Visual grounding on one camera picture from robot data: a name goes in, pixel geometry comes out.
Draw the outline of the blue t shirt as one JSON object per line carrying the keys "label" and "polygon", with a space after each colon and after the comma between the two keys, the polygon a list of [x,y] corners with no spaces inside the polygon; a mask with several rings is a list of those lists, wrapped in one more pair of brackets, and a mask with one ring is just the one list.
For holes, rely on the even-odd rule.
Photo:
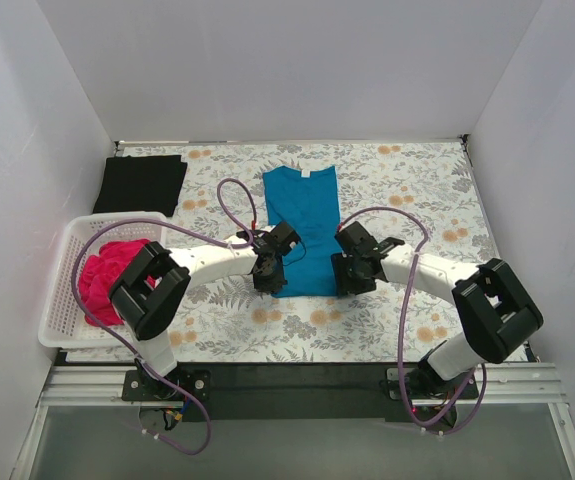
{"label": "blue t shirt", "polygon": [[287,285],[277,298],[336,295],[331,256],[340,223],[336,169],[295,170],[281,166],[262,174],[268,222],[288,223],[301,242],[284,258]]}

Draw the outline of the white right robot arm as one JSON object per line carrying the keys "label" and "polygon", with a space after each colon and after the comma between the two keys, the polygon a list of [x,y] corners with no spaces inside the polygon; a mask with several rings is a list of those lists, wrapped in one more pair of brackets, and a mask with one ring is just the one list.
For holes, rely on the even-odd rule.
{"label": "white right robot arm", "polygon": [[413,394],[442,397],[481,363],[500,364],[544,323],[543,315],[505,261],[463,263],[422,254],[404,241],[379,242],[358,222],[338,231],[331,256],[339,296],[405,284],[453,305],[462,332],[430,350],[403,376]]}

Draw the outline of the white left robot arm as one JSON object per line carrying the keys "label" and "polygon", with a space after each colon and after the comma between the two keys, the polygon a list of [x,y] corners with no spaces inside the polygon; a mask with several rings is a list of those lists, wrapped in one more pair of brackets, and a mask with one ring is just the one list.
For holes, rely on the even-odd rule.
{"label": "white left robot arm", "polygon": [[286,222],[241,231],[220,242],[186,249],[147,243],[109,290],[109,301],[133,339],[136,358],[151,369],[145,387],[160,400],[180,386],[168,328],[185,294],[231,276],[249,276],[256,291],[276,294],[287,280],[284,257],[301,243]]}

